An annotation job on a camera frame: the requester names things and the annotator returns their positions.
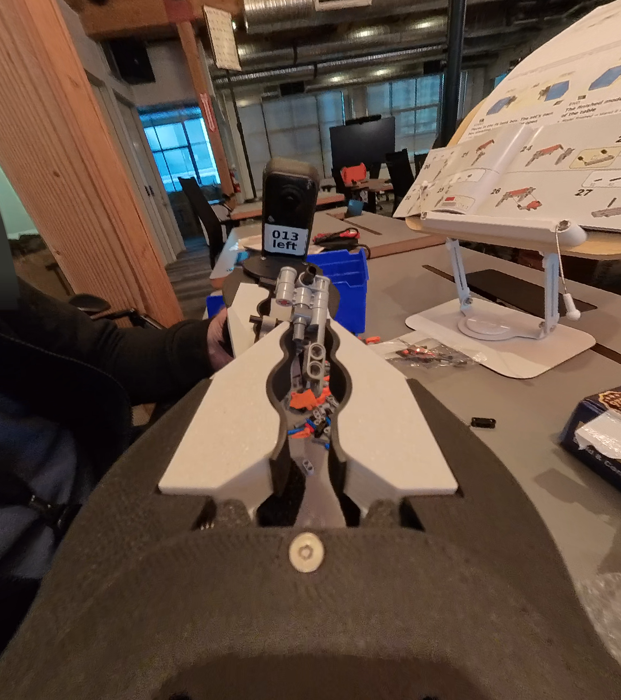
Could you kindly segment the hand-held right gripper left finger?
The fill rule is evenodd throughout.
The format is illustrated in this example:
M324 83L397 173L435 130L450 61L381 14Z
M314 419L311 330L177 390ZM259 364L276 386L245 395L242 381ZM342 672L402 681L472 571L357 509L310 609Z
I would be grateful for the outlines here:
M164 495L239 501L262 526L293 526L304 478L290 453L285 401L296 346L280 323L220 370L158 483Z

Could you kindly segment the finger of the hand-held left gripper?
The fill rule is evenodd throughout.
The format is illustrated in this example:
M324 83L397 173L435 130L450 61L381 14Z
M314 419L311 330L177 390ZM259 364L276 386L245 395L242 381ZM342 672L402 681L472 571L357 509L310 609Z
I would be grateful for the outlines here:
M273 291L257 284L240 284L231 305L234 357L244 354L282 321L290 321L290 306L279 304Z

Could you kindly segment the orange grey toy brick assembly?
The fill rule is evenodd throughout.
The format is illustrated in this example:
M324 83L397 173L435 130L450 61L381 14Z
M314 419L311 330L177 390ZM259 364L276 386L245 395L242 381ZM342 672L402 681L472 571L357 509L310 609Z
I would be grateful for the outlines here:
M330 318L331 285L315 265L307 264L300 270L283 265L273 282L269 312L249 318L255 342L282 321L289 322L301 376L315 398L321 397L325 387L325 331Z

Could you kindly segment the far wooden desk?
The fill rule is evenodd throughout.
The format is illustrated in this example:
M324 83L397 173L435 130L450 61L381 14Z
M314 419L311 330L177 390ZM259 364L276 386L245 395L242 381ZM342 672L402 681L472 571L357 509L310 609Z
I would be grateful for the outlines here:
M337 192L320 192L316 202L316 209L330 207L332 205L340 205L345 202L345 197ZM244 221L253 218L262 217L262 203L253 202L237 206L229 215L232 221Z

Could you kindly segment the grey desk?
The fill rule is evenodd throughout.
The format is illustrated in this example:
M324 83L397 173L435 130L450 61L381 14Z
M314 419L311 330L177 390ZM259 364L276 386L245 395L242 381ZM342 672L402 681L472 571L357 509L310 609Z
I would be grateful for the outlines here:
M516 474L416 383L456 495L374 503L316 573L245 555L236 647L187 672L192 698L621 699Z

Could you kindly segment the person's left hand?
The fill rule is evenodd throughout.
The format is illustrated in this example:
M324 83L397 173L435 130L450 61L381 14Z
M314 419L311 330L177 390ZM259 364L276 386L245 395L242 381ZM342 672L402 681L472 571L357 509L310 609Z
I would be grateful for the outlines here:
M208 324L207 350L213 372L219 372L234 359L227 318L224 308Z

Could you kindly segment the black office chair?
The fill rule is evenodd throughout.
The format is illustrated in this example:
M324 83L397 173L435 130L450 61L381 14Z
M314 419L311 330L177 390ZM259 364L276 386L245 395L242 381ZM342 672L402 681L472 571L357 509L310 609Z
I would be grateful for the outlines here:
M224 199L223 204L211 205L205 197L198 181L179 178L184 195L189 200L193 213L198 217L206 234L209 248L210 267L214 268L229 234L234 228L232 210Z

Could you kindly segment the black monitor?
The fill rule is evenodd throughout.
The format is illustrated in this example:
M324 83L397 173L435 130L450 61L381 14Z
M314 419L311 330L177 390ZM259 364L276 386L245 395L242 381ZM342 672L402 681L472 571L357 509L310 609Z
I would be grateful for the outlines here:
M359 164L369 169L385 163L386 155L395 152L395 117L330 127L329 138L333 170Z

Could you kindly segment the small bag of brick parts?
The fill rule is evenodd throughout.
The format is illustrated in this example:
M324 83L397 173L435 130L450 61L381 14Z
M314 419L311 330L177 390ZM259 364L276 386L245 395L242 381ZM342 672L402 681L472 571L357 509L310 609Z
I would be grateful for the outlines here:
M415 342L397 339L389 343L384 359L394 364L413 368L450 367L461 369L477 364L477 361L469 355L430 338Z

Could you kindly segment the blue plastic bin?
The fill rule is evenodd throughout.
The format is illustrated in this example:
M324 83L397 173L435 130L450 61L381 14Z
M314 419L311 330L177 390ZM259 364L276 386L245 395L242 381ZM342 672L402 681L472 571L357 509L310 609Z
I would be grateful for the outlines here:
M278 275L284 265L295 267L298 271L307 265L315 265L337 290L330 294L329 311L332 318L355 335L365 332L369 271L362 249L355 252L329 250L310 255L306 260L272 256L257 262L260 256L256 251L246 253L246 258L241 262L234 260L231 270L225 269L226 275L213 278L214 281L221 282L224 302L228 306L232 305L241 283L256 284L259 281L258 272L262 273L262 277L271 279Z

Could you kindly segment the black steel column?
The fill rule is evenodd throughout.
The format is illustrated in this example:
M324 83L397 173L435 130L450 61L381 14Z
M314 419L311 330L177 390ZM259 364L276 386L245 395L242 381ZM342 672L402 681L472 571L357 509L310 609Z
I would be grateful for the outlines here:
M466 6L466 1L448 3L446 64L439 126L439 143L442 146L447 145L457 127Z

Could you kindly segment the dark blue toy set box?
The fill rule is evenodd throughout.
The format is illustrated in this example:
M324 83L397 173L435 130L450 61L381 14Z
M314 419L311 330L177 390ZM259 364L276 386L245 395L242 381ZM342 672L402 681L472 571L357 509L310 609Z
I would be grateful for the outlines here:
M587 431L593 420L603 414L603 407L596 400L596 396L602 391L578 402L560 435L560 444L564 450L621 493L621 460L604 455L600 447L591 444Z

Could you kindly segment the open instruction booklet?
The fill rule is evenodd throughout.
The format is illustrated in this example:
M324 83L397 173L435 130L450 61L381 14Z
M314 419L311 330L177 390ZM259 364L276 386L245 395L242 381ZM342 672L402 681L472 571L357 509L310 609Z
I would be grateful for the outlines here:
M621 113L502 126L432 149L393 215L431 211L621 233Z

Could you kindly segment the wooden post with red sign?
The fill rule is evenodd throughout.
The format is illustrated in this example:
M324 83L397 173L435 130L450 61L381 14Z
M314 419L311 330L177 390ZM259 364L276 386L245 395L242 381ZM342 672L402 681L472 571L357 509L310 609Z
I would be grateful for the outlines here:
M215 110L213 109L212 96L209 90L210 85L208 84L207 78L208 73L205 70L205 61L202 60L199 51L193 24L190 21L178 22L176 28L192 79L198 106L206 125L222 191L226 196L233 196L235 194L234 184L231 178L224 145L222 144Z

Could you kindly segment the hanging wall calendar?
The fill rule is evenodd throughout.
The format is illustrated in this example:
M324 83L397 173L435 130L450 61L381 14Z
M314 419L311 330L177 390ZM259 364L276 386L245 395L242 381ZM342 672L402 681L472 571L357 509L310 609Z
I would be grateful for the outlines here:
M216 67L224 71L242 72L231 13L211 5L204 5L202 12Z

